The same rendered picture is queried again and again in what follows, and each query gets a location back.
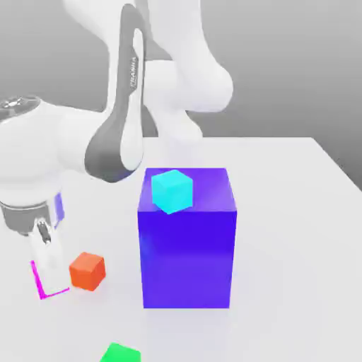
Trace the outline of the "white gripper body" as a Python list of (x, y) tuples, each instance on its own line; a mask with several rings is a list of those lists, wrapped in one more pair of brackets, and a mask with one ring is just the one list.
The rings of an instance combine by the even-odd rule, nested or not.
[(50, 296), (68, 289), (70, 282), (64, 253), (53, 227), (35, 223), (30, 233), (30, 246), (45, 294)]

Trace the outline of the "small magenta cube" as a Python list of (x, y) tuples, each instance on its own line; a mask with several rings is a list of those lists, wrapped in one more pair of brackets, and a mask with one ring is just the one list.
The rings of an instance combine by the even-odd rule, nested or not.
[(67, 291), (70, 290), (70, 288), (65, 288), (65, 289), (62, 289), (60, 291), (57, 291), (56, 293), (51, 293), (51, 294), (46, 294), (45, 291), (44, 291), (44, 288), (42, 286), (42, 282), (40, 280), (40, 276), (37, 272), (37, 267), (35, 265), (35, 261), (34, 260), (31, 260), (30, 261), (30, 266), (31, 266), (31, 269), (32, 269), (32, 272), (33, 272), (33, 276), (34, 276), (34, 280), (35, 280), (35, 285), (37, 287), (37, 292), (38, 292), (38, 295), (40, 297), (40, 300), (44, 300), (44, 299), (47, 299), (47, 298), (51, 298), (53, 296), (56, 296), (56, 295), (59, 295), (61, 293), (65, 293)]

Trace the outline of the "small orange cube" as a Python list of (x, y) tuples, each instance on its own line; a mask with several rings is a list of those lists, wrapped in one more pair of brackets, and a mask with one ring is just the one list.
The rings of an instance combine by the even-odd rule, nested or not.
[(69, 266), (71, 284), (94, 291), (106, 276), (104, 257), (82, 252)]

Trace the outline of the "small green cube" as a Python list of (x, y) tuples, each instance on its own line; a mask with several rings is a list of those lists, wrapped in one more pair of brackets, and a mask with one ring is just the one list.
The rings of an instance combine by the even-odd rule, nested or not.
[(141, 352), (112, 342), (100, 362), (141, 362)]

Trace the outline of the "small cyan cube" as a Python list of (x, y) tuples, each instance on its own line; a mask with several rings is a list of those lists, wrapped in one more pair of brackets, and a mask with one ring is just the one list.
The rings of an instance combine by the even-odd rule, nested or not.
[(193, 206), (193, 180), (179, 170), (151, 177), (152, 202), (170, 215)]

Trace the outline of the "large blue box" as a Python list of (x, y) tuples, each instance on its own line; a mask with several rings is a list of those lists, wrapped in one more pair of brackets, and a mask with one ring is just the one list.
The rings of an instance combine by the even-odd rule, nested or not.
[(238, 210), (224, 168), (183, 168), (192, 207), (166, 214), (153, 202), (147, 168), (137, 210), (145, 308), (228, 308)]

